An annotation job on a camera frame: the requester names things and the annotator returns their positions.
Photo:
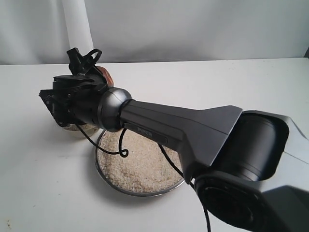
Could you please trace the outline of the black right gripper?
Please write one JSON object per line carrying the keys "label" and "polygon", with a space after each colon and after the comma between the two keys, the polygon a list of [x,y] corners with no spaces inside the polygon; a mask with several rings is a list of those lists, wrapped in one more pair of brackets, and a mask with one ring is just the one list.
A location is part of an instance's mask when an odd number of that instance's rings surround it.
{"label": "black right gripper", "polygon": [[101,72],[54,77],[52,89],[39,96],[59,126],[96,125],[98,95],[109,86]]}

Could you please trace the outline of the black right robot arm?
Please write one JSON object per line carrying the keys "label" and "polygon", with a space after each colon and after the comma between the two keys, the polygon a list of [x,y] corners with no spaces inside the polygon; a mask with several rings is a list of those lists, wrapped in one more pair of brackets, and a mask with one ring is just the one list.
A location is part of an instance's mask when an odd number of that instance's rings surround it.
{"label": "black right robot arm", "polygon": [[309,229],[309,141],[290,117],[132,99],[96,75],[56,76],[40,97],[59,125],[128,129],[179,154],[203,207],[252,232]]}

